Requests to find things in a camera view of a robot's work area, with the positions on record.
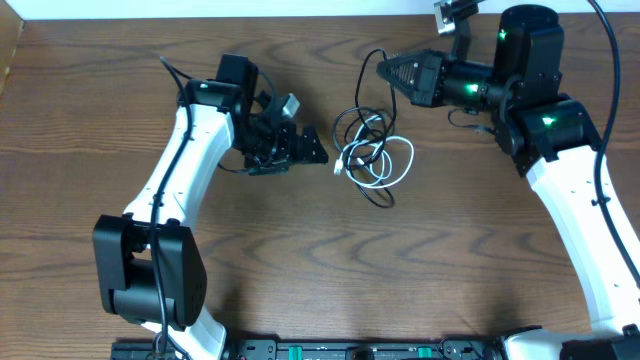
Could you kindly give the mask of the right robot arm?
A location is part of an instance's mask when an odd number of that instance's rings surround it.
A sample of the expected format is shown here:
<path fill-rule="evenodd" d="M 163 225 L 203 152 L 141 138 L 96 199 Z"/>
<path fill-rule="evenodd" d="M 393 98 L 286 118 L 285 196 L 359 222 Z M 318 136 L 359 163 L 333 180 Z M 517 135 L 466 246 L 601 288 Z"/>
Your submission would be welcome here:
<path fill-rule="evenodd" d="M 639 355 L 639 240 L 611 182 L 599 133 L 585 107 L 560 90 L 564 32 L 542 5 L 500 18 L 491 65 L 468 60 L 474 1 L 439 1 L 449 52 L 422 50 L 379 63 L 378 75 L 415 106 L 487 112 L 492 135 L 548 210 L 579 278 L 591 331 L 506 332 L 487 359 L 635 359 Z"/>

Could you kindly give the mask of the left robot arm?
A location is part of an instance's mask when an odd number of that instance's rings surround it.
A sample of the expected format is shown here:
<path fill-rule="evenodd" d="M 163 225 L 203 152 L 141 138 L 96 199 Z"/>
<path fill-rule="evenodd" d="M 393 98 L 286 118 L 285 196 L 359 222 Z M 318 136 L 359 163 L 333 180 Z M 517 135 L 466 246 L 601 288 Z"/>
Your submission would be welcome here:
<path fill-rule="evenodd" d="M 228 359 L 235 352 L 206 309 L 207 274 L 193 236 L 211 179 L 231 149 L 250 176 L 325 165 L 328 154 L 314 127 L 296 127 L 294 95 L 257 92 L 260 72 L 248 58 L 223 55 L 212 79 L 161 62 L 178 87 L 175 126 L 137 197 L 122 215 L 96 222 L 101 303 L 154 332 L 149 359 Z"/>

